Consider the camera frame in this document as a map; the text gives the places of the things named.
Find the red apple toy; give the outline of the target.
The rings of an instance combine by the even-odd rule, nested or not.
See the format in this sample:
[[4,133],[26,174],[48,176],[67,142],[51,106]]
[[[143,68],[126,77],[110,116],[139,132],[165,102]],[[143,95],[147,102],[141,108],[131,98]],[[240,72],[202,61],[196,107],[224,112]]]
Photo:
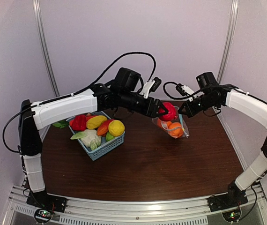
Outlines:
[[159,117],[162,121],[171,121],[177,118],[177,111],[173,104],[164,102],[163,105],[168,110],[168,113]]

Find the clear zip top bag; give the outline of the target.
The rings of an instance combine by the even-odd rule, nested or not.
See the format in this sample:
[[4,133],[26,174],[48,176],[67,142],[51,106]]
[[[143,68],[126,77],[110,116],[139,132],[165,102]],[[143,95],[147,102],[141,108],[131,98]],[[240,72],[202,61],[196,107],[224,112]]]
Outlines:
[[183,115],[178,114],[178,106],[175,106],[176,118],[170,121],[162,121],[159,118],[152,119],[152,123],[166,132],[174,139],[188,138],[190,136],[188,127],[184,121]]

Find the orange fruit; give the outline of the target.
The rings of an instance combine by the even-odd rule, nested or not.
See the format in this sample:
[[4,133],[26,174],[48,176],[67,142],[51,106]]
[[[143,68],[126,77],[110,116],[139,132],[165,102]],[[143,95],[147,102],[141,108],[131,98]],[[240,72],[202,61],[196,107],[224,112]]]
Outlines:
[[168,129],[168,134],[173,138],[180,138],[184,135],[184,129],[181,123],[173,122]]
[[172,124],[171,121],[162,121],[161,119],[157,119],[157,126],[162,129],[169,129],[169,126]]

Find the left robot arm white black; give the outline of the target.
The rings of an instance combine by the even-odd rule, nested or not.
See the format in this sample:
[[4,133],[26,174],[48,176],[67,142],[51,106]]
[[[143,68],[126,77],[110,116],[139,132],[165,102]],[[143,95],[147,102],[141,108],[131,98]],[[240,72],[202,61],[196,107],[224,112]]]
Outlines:
[[44,102],[22,102],[19,119],[20,150],[33,201],[47,208],[51,198],[45,193],[42,171],[42,141],[39,130],[69,117],[123,107],[150,118],[166,115],[169,111],[159,99],[149,97],[157,89],[158,78],[147,82],[141,93],[134,89],[141,75],[128,68],[120,68],[109,87],[98,83],[81,92],[71,93]]

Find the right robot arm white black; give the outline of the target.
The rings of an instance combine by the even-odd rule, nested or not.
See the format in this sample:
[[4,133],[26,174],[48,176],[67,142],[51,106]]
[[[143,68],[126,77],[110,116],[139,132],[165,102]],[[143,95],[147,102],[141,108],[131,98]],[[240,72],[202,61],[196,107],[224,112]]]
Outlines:
[[[267,130],[267,102],[232,84],[219,84],[211,72],[197,76],[196,80],[200,88],[198,91],[192,91],[182,84],[176,86],[184,100],[178,113],[191,118],[208,108],[220,109],[221,106],[226,106],[250,117]],[[267,136],[256,159],[229,185],[229,193],[223,200],[226,206],[235,206],[242,199],[241,192],[262,178],[266,172]]]

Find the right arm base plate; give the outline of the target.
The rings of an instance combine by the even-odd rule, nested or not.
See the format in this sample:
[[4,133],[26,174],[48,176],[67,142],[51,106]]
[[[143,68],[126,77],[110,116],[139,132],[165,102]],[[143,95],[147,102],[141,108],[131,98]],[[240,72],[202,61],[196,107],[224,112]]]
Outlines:
[[211,212],[226,210],[248,203],[248,199],[245,195],[238,197],[237,200],[232,200],[230,199],[228,193],[222,195],[211,195],[207,201]]

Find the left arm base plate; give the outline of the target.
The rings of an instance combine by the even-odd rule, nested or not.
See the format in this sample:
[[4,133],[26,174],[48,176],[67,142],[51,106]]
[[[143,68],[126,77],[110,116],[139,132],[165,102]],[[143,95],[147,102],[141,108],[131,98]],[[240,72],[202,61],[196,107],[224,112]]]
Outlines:
[[65,212],[67,199],[64,197],[49,195],[46,192],[30,193],[26,203],[35,207],[54,212]]

